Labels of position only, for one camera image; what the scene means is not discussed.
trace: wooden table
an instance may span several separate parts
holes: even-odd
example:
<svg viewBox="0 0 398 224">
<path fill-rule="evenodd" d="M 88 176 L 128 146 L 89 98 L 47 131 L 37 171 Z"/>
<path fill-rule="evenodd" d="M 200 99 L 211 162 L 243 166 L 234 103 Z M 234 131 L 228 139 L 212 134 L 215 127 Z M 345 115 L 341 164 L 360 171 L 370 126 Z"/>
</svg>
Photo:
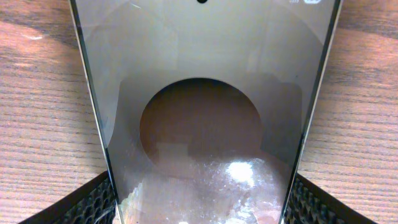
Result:
<svg viewBox="0 0 398 224">
<path fill-rule="evenodd" d="M 0 2 L 0 222 L 106 169 L 67 0 Z M 398 0 L 347 0 L 299 172 L 398 223 Z"/>
</svg>

